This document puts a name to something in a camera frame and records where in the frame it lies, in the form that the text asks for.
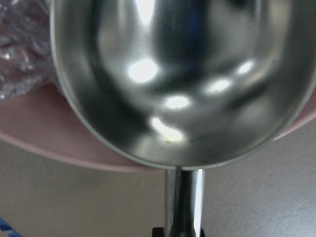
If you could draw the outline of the metal ice scoop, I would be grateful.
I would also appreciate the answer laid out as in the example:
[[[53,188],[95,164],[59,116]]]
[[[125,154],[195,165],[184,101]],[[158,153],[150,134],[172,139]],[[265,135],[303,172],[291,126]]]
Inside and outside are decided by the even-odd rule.
[[[282,134],[316,86],[313,0],[53,0],[72,109],[101,142],[166,173],[166,237],[199,237],[204,171]]]

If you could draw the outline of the clear ice cubes pile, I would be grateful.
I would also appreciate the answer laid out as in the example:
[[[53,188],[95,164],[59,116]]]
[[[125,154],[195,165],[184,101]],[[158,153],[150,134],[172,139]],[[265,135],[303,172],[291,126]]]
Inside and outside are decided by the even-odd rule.
[[[0,2],[0,99],[59,86],[50,43],[50,1]]]

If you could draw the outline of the pink bowl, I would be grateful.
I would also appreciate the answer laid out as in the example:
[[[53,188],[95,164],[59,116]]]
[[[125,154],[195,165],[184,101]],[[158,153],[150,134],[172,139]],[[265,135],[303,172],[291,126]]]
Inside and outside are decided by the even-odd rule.
[[[102,144],[52,84],[0,102],[0,138],[36,155],[76,166],[116,172],[156,171]]]

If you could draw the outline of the blue tape line crosswise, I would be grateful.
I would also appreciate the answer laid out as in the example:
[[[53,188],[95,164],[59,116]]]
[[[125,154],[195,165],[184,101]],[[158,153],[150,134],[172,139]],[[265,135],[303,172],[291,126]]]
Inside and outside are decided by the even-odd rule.
[[[5,233],[8,237],[20,237],[21,236],[14,228],[12,228],[2,218],[0,219],[0,232]]]

